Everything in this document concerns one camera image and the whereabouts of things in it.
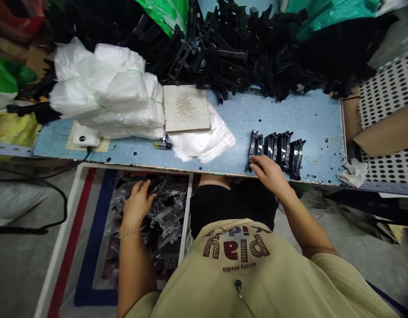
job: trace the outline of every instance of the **left hand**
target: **left hand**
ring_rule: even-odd
[[[133,186],[132,194],[124,204],[124,217],[119,231],[121,235],[142,226],[143,218],[149,212],[152,201],[156,197],[154,193],[147,198],[150,183],[151,181],[147,180],[142,185],[142,181],[139,181]]]

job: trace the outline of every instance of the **red plastic bag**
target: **red plastic bag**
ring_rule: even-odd
[[[45,0],[20,0],[26,7],[29,18],[14,16],[6,4],[0,0],[0,35],[28,43],[37,34],[45,20]]]

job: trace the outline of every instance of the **green plastic bag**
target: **green plastic bag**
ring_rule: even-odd
[[[172,37],[176,24],[183,33],[186,32],[188,0],[136,0],[145,12]]]
[[[0,109],[18,95],[18,90],[36,80],[36,74],[27,66],[0,59]]]
[[[358,18],[375,18],[380,0],[283,0],[282,9],[287,13],[307,10],[308,18],[301,25],[297,38],[303,42],[313,32],[332,24]]]

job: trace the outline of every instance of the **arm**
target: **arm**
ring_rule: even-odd
[[[282,202],[292,234],[300,245],[302,254],[308,259],[317,253],[339,256],[326,232],[289,186],[280,167],[265,155],[253,156],[251,159],[250,167],[257,177]]]
[[[146,198],[150,181],[141,189],[136,183],[124,205],[120,235],[141,227],[142,220],[151,208],[155,194]],[[142,232],[134,232],[120,239],[120,268],[118,278],[117,317],[122,318],[146,294],[156,291],[155,269],[149,259]]]

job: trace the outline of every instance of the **stack of white plastic bags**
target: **stack of white plastic bags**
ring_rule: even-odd
[[[138,53],[109,44],[98,44],[92,53],[73,38],[58,45],[54,62],[58,83],[50,105],[62,118],[105,138],[163,137],[163,88],[145,73]]]

